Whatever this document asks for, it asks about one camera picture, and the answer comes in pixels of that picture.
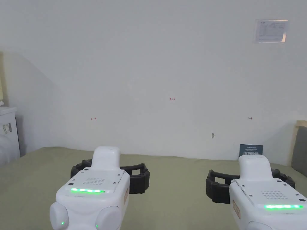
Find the paper notice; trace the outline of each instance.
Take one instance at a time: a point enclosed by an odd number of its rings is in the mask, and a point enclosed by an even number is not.
[[[288,20],[258,20],[255,41],[282,43],[286,41]]]

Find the green indicator light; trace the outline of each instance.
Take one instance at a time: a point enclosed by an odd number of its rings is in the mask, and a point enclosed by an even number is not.
[[[303,205],[265,205],[266,209],[302,209]]]
[[[106,191],[103,190],[93,190],[93,189],[76,189],[72,188],[71,191],[78,191],[78,192],[90,192],[90,193],[105,193]]]

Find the gray cushion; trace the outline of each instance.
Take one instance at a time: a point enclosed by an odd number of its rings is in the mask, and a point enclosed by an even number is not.
[[[298,128],[291,167],[307,177],[307,127]]]

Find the white cabinet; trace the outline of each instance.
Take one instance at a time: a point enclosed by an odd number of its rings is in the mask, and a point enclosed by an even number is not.
[[[0,167],[20,158],[15,107],[0,107]]]

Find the white wall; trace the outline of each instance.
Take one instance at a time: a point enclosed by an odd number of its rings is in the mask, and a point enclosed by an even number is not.
[[[114,145],[237,159],[240,144],[262,144],[287,164],[294,121],[307,119],[306,9],[305,0],[1,0],[24,151]],[[286,43],[253,44],[260,18],[289,19]]]

